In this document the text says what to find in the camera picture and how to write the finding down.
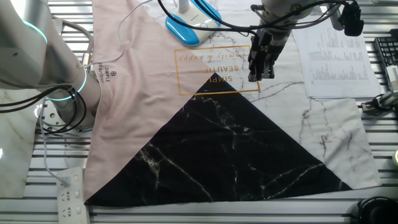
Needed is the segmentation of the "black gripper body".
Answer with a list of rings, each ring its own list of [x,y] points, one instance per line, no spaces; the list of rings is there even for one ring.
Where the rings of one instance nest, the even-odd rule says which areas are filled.
[[[260,58],[264,53],[265,60],[275,62],[285,46],[285,34],[265,28],[256,31],[257,37],[251,39],[251,50],[248,61]]]

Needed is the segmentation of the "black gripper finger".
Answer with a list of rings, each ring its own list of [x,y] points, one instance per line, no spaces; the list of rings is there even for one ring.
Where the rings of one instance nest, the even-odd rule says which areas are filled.
[[[262,79],[274,79],[274,61],[273,60],[266,60],[262,63],[263,71],[261,74]]]
[[[261,80],[261,74],[257,71],[257,62],[252,59],[249,61],[249,75],[248,81],[249,82],[256,82]]]

